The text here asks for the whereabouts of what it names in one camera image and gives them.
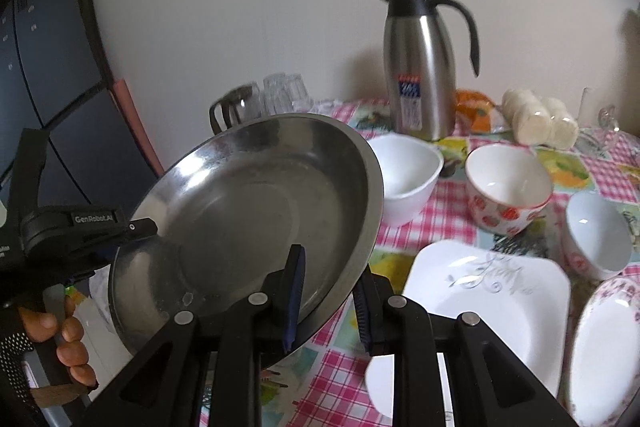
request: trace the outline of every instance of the label on thermos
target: label on thermos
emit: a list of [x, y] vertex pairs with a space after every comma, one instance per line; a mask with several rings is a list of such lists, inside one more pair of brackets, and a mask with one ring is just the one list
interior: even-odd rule
[[411, 131], [422, 129], [422, 104], [420, 103], [420, 76], [398, 75], [402, 127]]

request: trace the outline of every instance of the white plate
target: white plate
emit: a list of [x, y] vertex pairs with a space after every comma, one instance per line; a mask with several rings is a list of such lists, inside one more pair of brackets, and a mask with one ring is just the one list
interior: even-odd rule
[[[558, 393], [570, 295], [569, 280], [558, 264], [439, 241], [420, 250], [402, 295], [437, 315], [478, 313], [545, 387], [554, 396]], [[438, 357], [450, 419], [449, 382]], [[393, 355], [374, 357], [365, 373], [373, 405], [389, 417], [393, 360]]]
[[614, 277], [580, 316], [569, 368], [569, 411], [580, 426], [616, 423], [640, 387], [640, 284]]

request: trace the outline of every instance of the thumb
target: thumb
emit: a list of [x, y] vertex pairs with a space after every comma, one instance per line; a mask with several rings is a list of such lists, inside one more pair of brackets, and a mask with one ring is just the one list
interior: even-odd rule
[[33, 342], [49, 340], [58, 331], [58, 321], [51, 313], [38, 313], [26, 308], [18, 308], [24, 324], [24, 331]]

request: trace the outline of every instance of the pink checkered tablecloth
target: pink checkered tablecloth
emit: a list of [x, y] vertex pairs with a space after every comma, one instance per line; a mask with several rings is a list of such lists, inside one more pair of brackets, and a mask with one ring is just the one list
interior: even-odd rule
[[[384, 100], [360, 100], [339, 105], [332, 115], [356, 128], [366, 139], [387, 132], [380, 118], [388, 121]], [[591, 158], [547, 148], [530, 148], [554, 179], [554, 194], [546, 209], [546, 228], [541, 255], [553, 257], [559, 249], [559, 230], [564, 226], [564, 210], [569, 197], [583, 189], [596, 189], [614, 202], [627, 219], [640, 223], [638, 207], [640, 169], [632, 157], [638, 139], [625, 134], [606, 157]], [[437, 145], [445, 158], [461, 162], [471, 150], [508, 136], [464, 136], [457, 125], [451, 138]], [[568, 171], [558, 171], [569, 165]], [[463, 169], [450, 178], [441, 178], [421, 213], [398, 228], [380, 226], [374, 258], [382, 266], [391, 263], [394, 273], [406, 273], [413, 256], [423, 247], [441, 239], [455, 239], [490, 249], [494, 238], [476, 227], [466, 209]], [[625, 269], [629, 277], [640, 280], [640, 256], [636, 253]], [[574, 310], [572, 319], [580, 310]], [[265, 427], [374, 427], [391, 425], [391, 419], [378, 413], [364, 387], [364, 371], [369, 357], [358, 343], [351, 298], [301, 349], [263, 374], [262, 423]], [[202, 421], [206, 421], [204, 412]]]

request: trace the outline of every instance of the oval plate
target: oval plate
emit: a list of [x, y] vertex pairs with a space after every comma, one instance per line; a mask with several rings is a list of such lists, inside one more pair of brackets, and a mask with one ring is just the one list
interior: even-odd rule
[[569, 368], [569, 411], [580, 427], [612, 427], [640, 387], [640, 284], [613, 277], [580, 316]]
[[366, 140], [332, 118], [284, 114], [213, 137], [172, 167], [133, 218], [158, 237], [118, 250], [111, 315], [135, 352], [176, 312], [224, 312], [306, 250], [294, 347], [331, 318], [362, 273], [383, 205]]

